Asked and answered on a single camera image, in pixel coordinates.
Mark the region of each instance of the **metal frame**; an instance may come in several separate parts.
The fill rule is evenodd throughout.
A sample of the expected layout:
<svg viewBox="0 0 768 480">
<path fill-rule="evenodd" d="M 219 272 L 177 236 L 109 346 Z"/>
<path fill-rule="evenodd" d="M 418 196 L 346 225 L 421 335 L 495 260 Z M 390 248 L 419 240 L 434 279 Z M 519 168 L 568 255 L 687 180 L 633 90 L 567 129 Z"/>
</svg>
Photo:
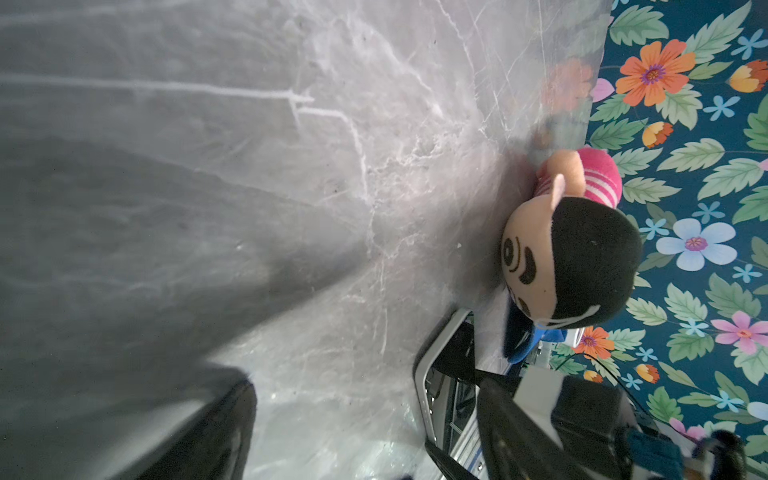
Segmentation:
<svg viewBox="0 0 768 480">
<path fill-rule="evenodd" d="M 429 442 L 435 442 L 435 427 L 432 425 L 432 416 L 429 414 L 429 402 L 427 400 L 427 392 L 424 389 L 424 383 L 427 378 L 427 372 L 432 364 L 437 359 L 440 352 L 448 345 L 451 337 L 458 329 L 464 320 L 468 316 L 472 315 L 472 311 L 468 308 L 460 308 L 451 315 L 451 319 L 445 324 L 439 335 L 432 345 L 429 346 L 426 353 L 419 360 L 419 364 L 416 366 L 416 371 L 413 374 L 413 381 L 416 385 L 416 396 L 419 397 L 419 405 L 422 410 L 422 421 L 424 422 L 424 428 L 426 429 L 427 440 Z"/>
</svg>

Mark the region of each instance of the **doll face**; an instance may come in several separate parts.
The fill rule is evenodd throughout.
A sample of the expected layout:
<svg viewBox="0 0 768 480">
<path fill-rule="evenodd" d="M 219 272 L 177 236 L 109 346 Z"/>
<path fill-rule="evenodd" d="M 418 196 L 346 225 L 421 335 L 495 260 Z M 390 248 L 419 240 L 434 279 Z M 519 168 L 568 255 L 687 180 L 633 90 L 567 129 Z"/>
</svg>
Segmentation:
<svg viewBox="0 0 768 480">
<path fill-rule="evenodd" d="M 548 195 L 525 202 L 509 217 L 502 237 L 502 270 L 512 298 L 540 328 L 551 322 L 557 303 L 552 211 Z"/>
</svg>

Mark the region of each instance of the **pink flower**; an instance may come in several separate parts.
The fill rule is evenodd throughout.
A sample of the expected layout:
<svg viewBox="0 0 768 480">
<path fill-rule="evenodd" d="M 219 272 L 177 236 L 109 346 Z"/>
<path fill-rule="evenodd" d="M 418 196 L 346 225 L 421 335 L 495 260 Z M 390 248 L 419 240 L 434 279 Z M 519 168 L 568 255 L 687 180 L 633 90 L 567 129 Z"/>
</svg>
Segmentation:
<svg viewBox="0 0 768 480">
<path fill-rule="evenodd" d="M 605 78 L 598 78 L 597 83 L 592 88 L 592 91 L 589 92 L 589 95 L 592 96 L 592 101 L 603 101 L 606 98 L 610 97 L 612 93 L 614 93 L 616 89 L 614 86 Z"/>
<path fill-rule="evenodd" d="M 705 430 L 704 427 L 696 426 L 690 427 L 688 430 L 686 430 L 685 425 L 683 425 L 683 423 L 678 419 L 670 419 L 670 426 L 689 439 L 696 441 L 699 441 L 707 436 L 707 430 Z"/>
<path fill-rule="evenodd" d="M 715 338 L 715 342 L 730 345 L 736 343 L 736 347 L 741 349 L 747 355 L 757 353 L 757 345 L 768 346 L 768 322 L 757 322 L 750 326 L 750 316 L 744 312 L 736 312 L 731 317 L 733 324 L 725 320 L 712 320 L 712 325 L 718 330 L 728 333 L 721 333 Z"/>
</svg>

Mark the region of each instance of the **doll head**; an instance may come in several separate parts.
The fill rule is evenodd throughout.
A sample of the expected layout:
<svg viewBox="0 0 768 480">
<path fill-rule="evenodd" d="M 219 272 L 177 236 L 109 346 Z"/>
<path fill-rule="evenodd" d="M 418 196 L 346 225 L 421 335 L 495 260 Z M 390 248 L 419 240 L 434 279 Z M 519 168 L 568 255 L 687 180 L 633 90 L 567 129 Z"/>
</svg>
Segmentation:
<svg viewBox="0 0 768 480">
<path fill-rule="evenodd" d="M 637 229 L 617 210 L 565 197 L 564 178 L 509 217 L 502 269 L 518 308 L 542 329 L 610 319 L 632 293 L 641 257 Z"/>
</svg>

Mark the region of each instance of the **gray marble surface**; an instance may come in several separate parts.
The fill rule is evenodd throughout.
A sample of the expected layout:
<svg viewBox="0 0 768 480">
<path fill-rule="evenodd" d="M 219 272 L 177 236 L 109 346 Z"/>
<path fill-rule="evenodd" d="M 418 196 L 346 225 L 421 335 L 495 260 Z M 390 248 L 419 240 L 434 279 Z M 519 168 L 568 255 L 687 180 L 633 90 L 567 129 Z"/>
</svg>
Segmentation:
<svg viewBox="0 0 768 480">
<path fill-rule="evenodd" d="M 3 2 L 4 428 L 220 364 L 245 478 L 414 472 L 414 360 L 469 306 L 502 367 L 499 237 L 584 143 L 609 3 Z"/>
</svg>

